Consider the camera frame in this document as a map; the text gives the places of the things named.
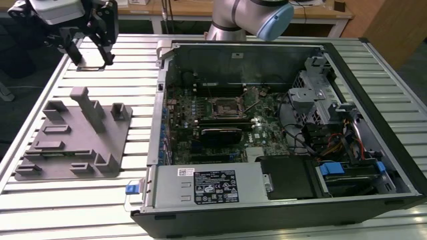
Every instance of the aluminum table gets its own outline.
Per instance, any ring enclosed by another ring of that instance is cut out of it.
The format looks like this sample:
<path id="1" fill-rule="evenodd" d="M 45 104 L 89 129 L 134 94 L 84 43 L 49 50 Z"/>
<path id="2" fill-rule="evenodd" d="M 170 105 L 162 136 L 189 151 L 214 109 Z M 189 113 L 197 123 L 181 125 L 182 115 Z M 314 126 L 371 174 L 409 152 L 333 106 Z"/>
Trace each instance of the aluminum table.
<path id="1" fill-rule="evenodd" d="M 48 81 L 45 89 L 0 163 L 0 239 L 105 239 L 150 240 L 124 210 L 125 185 L 145 176 L 148 140 L 156 93 L 156 45 L 158 40 L 201 40 L 200 35 L 121 34 L 113 45 L 114 64 L 105 71 L 76 71 L 66 56 Z M 415 159 L 427 171 L 427 108 L 420 99 L 384 62 L 369 43 L 356 38 L 282 37 L 277 41 L 330 42 L 353 75 L 364 87 L 392 130 Z M 81 51 L 96 52 L 84 39 Z M 336 80 L 344 97 L 348 91 Z M 68 97 L 74 86 L 86 86 L 89 97 L 102 105 L 124 103 L 133 115 L 121 168 L 116 178 L 86 180 L 14 180 L 13 170 L 29 148 L 41 126 L 41 109 L 48 100 L 76 102 Z M 132 205 L 140 205 L 130 195 Z M 321 226 L 200 236 L 196 239 L 425 239 L 427 205 L 396 210 L 360 224 Z"/>

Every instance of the sticker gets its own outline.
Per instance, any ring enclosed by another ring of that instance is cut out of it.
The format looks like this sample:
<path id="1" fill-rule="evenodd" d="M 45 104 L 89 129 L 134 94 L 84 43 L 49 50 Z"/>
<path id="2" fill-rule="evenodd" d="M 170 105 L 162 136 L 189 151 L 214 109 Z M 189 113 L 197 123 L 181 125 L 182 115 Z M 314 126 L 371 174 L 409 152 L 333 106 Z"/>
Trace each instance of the sticker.
<path id="1" fill-rule="evenodd" d="M 149 11 L 129 11 L 130 14 L 149 14 Z"/>
<path id="2" fill-rule="evenodd" d="M 193 173 L 193 202 L 197 205 L 238 202 L 234 170 Z"/>
<path id="3" fill-rule="evenodd" d="M 233 52 L 230 54 L 232 59 L 242 59 L 244 54 L 241 52 Z"/>
<path id="4" fill-rule="evenodd" d="M 337 19 L 350 19 L 352 16 L 345 16 L 345 15 L 336 15 Z"/>
<path id="5" fill-rule="evenodd" d="M 177 176 L 178 177 L 192 176 L 193 173 L 194 173 L 193 168 L 178 168 L 177 169 Z"/>

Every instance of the workbench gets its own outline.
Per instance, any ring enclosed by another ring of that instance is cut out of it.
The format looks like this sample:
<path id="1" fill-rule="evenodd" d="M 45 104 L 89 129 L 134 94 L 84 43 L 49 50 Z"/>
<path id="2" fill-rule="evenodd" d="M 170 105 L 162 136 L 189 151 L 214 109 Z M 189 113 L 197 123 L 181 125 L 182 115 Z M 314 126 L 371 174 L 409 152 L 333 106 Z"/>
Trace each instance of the workbench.
<path id="1" fill-rule="evenodd" d="M 105 71 L 76 71 L 66 56 L 46 83 L 16 139 L 0 163 L 1 240 L 105 239 L 150 240 L 124 210 L 125 185 L 145 176 L 146 153 L 158 68 L 158 40 L 201 40 L 201 35 L 121 34 L 113 45 L 114 64 Z M 277 42 L 328 42 L 334 45 L 369 98 L 383 114 L 408 153 L 427 173 L 427 108 L 369 43 L 356 38 L 281 37 Z M 78 48 L 97 52 L 88 38 Z M 336 84 L 346 101 L 352 96 L 342 82 Z M 108 179 L 16 181 L 14 168 L 41 127 L 41 109 L 48 100 L 76 106 L 68 97 L 72 87 L 86 86 L 89 97 L 101 105 L 132 107 L 124 157 L 118 176 Z M 141 204 L 138 195 L 129 203 Z M 425 239 L 427 205 L 396 210 L 360 224 L 278 231 L 246 232 L 197 239 Z"/>
<path id="2" fill-rule="evenodd" d="M 0 12 L 5 12 L 16 0 L 1 0 Z M 212 21 L 212 2 L 198 0 L 172 0 L 170 1 L 174 21 Z M 320 6 L 306 6 L 304 9 L 294 9 L 292 24 L 332 25 L 328 37 L 338 38 L 346 22 L 353 18 L 353 14 L 333 10 L 333 0 L 325 0 Z M 153 34 L 162 34 L 161 28 L 161 0 L 150 0 L 146 5 L 129 4 L 126 8 L 118 9 L 120 20 L 149 20 Z"/>

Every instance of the power supply label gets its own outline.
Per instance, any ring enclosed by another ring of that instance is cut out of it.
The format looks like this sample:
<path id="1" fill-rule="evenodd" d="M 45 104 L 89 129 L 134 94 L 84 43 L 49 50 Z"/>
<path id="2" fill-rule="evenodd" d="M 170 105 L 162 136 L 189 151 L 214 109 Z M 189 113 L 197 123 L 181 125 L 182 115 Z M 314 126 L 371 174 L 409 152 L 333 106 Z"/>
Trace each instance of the power supply label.
<path id="1" fill-rule="evenodd" d="M 238 202 L 234 170 L 193 173 L 193 202 L 197 205 Z"/>

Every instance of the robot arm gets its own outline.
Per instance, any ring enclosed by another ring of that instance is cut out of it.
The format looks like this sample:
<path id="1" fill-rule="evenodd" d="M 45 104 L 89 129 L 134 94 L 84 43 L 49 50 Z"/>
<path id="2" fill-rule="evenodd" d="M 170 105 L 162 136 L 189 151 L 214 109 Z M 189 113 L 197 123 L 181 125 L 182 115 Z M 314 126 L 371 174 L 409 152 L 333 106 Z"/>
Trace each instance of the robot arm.
<path id="1" fill-rule="evenodd" d="M 293 17 L 288 0 L 214 0 L 206 40 L 244 41 L 248 31 L 264 41 L 274 40 Z"/>
<path id="2" fill-rule="evenodd" d="M 68 54 L 76 66 L 82 61 L 73 42 L 76 32 L 96 44 L 104 64 L 113 64 L 110 50 L 118 36 L 116 0 L 18 0 L 8 14 L 33 32 L 36 40 Z"/>

